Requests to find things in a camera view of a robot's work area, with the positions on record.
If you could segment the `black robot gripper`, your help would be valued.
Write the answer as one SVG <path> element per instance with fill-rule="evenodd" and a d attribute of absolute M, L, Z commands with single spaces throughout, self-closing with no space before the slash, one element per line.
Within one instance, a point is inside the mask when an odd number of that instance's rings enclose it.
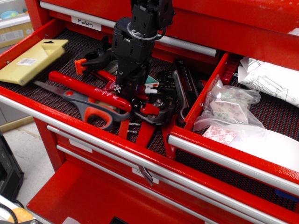
<path fill-rule="evenodd" d="M 112 52 L 118 60 L 114 91 L 131 102 L 137 85 L 145 85 L 148 75 L 135 76 L 141 67 L 149 68 L 152 63 L 154 37 L 143 37 L 131 25 L 131 18 L 120 18 L 113 32 Z"/>

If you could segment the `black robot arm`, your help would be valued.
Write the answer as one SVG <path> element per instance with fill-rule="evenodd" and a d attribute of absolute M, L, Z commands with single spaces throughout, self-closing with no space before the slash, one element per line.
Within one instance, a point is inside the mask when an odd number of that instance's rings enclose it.
<path fill-rule="evenodd" d="M 120 18 L 115 26 L 112 52 L 118 61 L 116 93 L 128 100 L 135 98 L 138 85 L 144 85 L 152 64 L 155 41 L 163 37 L 175 15 L 171 0 L 133 0 L 131 17 Z"/>

